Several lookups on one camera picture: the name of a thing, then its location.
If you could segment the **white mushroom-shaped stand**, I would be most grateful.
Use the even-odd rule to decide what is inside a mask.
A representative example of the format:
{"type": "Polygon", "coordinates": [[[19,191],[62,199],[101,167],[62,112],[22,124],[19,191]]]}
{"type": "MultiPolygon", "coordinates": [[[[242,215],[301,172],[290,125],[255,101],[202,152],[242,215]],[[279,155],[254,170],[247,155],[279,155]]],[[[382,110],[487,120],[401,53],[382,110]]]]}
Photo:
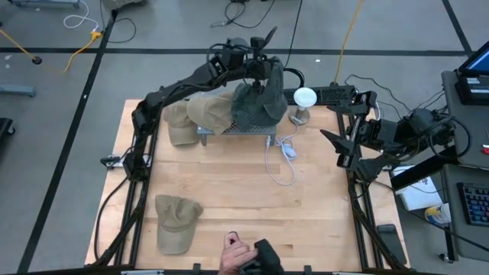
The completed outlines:
{"type": "Polygon", "coordinates": [[[304,125],[310,120],[309,108],[317,102],[317,95],[307,87],[298,88],[293,94],[295,109],[289,113],[289,119],[295,125],[304,125]]]}

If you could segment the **grey desk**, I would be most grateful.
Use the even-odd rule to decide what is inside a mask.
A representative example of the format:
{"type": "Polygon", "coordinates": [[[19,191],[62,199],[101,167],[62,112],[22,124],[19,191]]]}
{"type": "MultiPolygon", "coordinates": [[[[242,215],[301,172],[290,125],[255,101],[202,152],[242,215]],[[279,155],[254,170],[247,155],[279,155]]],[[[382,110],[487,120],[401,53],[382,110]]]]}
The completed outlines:
{"type": "Polygon", "coordinates": [[[489,226],[469,225],[467,223],[461,195],[458,191],[459,183],[476,183],[489,187],[489,171],[446,164],[442,168],[441,177],[452,218],[452,232],[487,248],[485,251],[456,238],[455,249],[458,255],[489,262],[489,226]]]}
{"type": "Polygon", "coordinates": [[[461,165],[489,169],[489,154],[483,152],[483,145],[489,145],[489,106],[463,105],[455,88],[457,73],[443,71],[442,85],[449,114],[460,121],[471,135],[471,148],[459,157],[461,165]]]}

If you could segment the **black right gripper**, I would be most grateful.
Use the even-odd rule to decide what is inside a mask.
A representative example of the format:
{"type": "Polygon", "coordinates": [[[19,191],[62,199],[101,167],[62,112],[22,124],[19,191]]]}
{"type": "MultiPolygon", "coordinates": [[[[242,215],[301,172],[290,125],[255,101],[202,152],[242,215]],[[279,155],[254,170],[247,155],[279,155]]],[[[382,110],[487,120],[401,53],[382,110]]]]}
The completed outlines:
{"type": "MultiPolygon", "coordinates": [[[[376,101],[377,93],[366,91],[355,94],[350,100],[341,100],[337,105],[328,105],[327,109],[343,115],[368,115],[376,101]]],[[[355,145],[353,141],[330,131],[321,129],[320,132],[335,148],[338,154],[337,165],[351,168],[360,181],[370,182],[377,179],[385,166],[397,164],[397,159],[389,154],[393,151],[397,123],[385,119],[367,121],[361,116],[355,121],[360,122],[355,131],[355,145]],[[361,157],[361,146],[382,151],[382,154],[374,159],[364,159],[361,157]]]]}

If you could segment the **black caster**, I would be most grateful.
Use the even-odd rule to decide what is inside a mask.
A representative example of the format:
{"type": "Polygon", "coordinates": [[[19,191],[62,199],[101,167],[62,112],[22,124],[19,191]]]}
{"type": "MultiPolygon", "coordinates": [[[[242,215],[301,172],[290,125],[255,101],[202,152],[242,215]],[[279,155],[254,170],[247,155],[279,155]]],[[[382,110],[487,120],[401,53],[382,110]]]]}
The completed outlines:
{"type": "Polygon", "coordinates": [[[13,121],[10,118],[0,118],[0,140],[14,133],[13,121]]]}

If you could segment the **blue screen monitor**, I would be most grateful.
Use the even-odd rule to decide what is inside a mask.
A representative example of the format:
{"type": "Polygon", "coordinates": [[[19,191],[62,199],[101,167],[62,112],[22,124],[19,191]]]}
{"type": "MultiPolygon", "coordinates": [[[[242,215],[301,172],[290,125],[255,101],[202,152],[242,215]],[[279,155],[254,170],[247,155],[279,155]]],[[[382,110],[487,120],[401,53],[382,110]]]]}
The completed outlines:
{"type": "Polygon", "coordinates": [[[458,68],[458,71],[466,75],[489,76],[489,41],[473,53],[458,68]]]}

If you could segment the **grey floor bar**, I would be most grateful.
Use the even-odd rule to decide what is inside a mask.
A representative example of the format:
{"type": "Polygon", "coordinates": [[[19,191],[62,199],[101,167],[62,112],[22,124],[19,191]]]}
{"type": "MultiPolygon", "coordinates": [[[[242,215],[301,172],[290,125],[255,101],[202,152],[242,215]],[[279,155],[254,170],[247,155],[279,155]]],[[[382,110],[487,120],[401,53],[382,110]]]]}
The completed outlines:
{"type": "Polygon", "coordinates": [[[18,7],[26,5],[70,5],[78,8],[81,0],[7,0],[7,2],[18,7]]]}
{"type": "Polygon", "coordinates": [[[28,97],[35,97],[36,90],[33,86],[0,84],[0,94],[25,95],[28,97]]]}

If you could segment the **white yellow canister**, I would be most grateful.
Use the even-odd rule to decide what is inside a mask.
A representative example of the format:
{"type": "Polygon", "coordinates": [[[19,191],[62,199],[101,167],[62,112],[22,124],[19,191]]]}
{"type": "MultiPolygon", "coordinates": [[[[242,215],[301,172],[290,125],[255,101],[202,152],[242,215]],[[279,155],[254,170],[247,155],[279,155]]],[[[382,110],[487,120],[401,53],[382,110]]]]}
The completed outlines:
{"type": "Polygon", "coordinates": [[[432,206],[425,210],[425,219],[437,225],[446,225],[452,222],[450,207],[448,203],[432,206]]]}

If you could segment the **black perforated box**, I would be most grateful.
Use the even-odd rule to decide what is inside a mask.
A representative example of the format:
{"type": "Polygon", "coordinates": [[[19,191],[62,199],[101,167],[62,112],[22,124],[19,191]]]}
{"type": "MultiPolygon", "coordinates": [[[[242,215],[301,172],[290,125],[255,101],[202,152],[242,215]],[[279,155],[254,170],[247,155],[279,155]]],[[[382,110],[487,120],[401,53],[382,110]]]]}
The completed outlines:
{"type": "MultiPolygon", "coordinates": [[[[337,105],[341,100],[350,100],[356,94],[354,86],[320,86],[311,88],[317,95],[315,105],[337,105]]],[[[284,89],[288,105],[296,105],[293,94],[297,89],[284,89]]]]}

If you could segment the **black keyboard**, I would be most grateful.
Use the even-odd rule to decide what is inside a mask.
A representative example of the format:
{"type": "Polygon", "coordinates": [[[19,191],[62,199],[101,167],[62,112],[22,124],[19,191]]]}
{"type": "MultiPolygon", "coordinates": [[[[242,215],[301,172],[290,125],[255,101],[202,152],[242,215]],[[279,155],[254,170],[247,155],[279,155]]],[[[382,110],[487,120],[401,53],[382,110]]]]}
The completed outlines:
{"type": "Polygon", "coordinates": [[[465,220],[489,227],[489,183],[457,183],[465,220]]]}

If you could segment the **tan baseball cap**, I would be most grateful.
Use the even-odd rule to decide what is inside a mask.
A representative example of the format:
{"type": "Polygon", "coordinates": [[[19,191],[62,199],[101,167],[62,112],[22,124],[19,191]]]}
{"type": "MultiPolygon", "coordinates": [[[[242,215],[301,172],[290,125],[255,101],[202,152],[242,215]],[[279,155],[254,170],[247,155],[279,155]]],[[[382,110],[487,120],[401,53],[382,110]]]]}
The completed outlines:
{"type": "Polygon", "coordinates": [[[199,141],[198,126],[187,113],[188,103],[181,100],[164,109],[164,121],[167,123],[170,143],[173,146],[195,144],[199,141]]]}
{"type": "Polygon", "coordinates": [[[162,254],[184,254],[192,246],[203,207],[192,199],[157,195],[157,247],[162,254]]]}
{"type": "Polygon", "coordinates": [[[220,135],[232,125],[233,96],[233,91],[212,95],[200,93],[189,100],[187,114],[198,126],[220,135]]]}

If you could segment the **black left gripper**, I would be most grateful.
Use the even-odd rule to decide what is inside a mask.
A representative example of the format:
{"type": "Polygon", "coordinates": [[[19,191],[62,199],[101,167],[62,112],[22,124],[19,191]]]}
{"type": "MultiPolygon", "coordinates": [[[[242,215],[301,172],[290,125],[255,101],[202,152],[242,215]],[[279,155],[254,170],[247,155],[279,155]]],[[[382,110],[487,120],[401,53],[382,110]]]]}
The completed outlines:
{"type": "MultiPolygon", "coordinates": [[[[272,40],[277,26],[274,26],[267,36],[264,38],[263,48],[265,48],[272,40]]],[[[260,95],[266,84],[266,79],[270,78],[271,71],[276,63],[275,59],[267,58],[264,59],[252,59],[244,63],[244,79],[253,79],[252,88],[255,93],[260,95]]]]}

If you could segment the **white paper box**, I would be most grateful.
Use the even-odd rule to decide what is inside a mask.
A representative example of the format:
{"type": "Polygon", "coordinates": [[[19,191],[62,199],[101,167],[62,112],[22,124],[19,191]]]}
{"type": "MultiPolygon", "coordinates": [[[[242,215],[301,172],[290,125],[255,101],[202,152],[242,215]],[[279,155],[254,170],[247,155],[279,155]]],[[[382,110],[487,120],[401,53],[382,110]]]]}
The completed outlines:
{"type": "Polygon", "coordinates": [[[404,208],[408,211],[441,205],[442,198],[439,193],[440,190],[436,188],[431,176],[395,192],[400,197],[404,208]]]}

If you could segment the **black desk beam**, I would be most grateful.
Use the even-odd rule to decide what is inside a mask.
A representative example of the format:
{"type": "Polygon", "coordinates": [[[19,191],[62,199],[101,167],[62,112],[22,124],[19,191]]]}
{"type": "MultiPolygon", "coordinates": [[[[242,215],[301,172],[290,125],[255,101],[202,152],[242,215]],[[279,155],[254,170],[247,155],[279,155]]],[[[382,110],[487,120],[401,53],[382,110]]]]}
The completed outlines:
{"type": "Polygon", "coordinates": [[[419,180],[431,176],[434,173],[438,173],[445,164],[458,164],[458,160],[446,160],[437,156],[430,157],[429,159],[418,163],[414,167],[393,176],[390,179],[391,186],[394,191],[406,188],[419,180]]]}

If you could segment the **person's hand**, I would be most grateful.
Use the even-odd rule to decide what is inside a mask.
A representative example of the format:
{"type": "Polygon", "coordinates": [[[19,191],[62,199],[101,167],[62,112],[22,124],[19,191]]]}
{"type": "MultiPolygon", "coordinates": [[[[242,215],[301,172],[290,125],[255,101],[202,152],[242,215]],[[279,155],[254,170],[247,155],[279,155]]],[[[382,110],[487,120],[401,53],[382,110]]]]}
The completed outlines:
{"type": "Polygon", "coordinates": [[[238,275],[239,268],[255,259],[257,254],[256,248],[251,248],[235,231],[230,231],[224,238],[218,275],[238,275]]]}

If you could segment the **black desktop device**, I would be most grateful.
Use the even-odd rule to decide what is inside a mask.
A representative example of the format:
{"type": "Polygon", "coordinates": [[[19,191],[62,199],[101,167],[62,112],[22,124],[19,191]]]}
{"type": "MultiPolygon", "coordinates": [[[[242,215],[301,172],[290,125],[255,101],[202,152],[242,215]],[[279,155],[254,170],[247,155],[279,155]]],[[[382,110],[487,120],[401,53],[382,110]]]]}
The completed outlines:
{"type": "Polygon", "coordinates": [[[455,89],[463,105],[489,105],[489,76],[460,77],[455,89]]]}

